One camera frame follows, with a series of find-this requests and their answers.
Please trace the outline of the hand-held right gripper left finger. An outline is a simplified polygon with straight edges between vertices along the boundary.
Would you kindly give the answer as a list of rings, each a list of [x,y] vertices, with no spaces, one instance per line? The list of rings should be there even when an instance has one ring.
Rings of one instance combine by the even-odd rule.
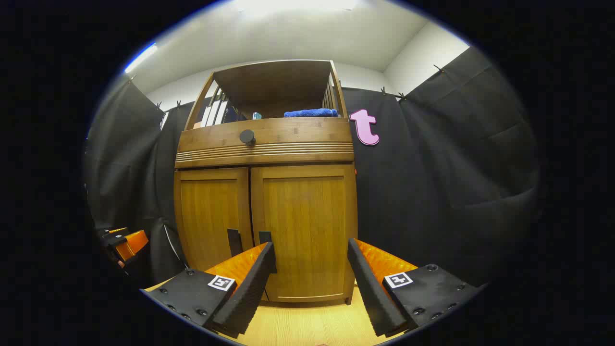
[[[188,268],[140,293],[199,329],[237,337],[246,333],[274,270],[274,245],[266,242],[204,272]]]

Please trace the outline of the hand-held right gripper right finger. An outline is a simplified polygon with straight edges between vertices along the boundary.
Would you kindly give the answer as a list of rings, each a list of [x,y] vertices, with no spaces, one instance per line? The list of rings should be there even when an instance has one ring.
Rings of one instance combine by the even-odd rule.
[[[426,328],[483,291],[437,264],[418,267],[355,238],[347,256],[377,336]]]

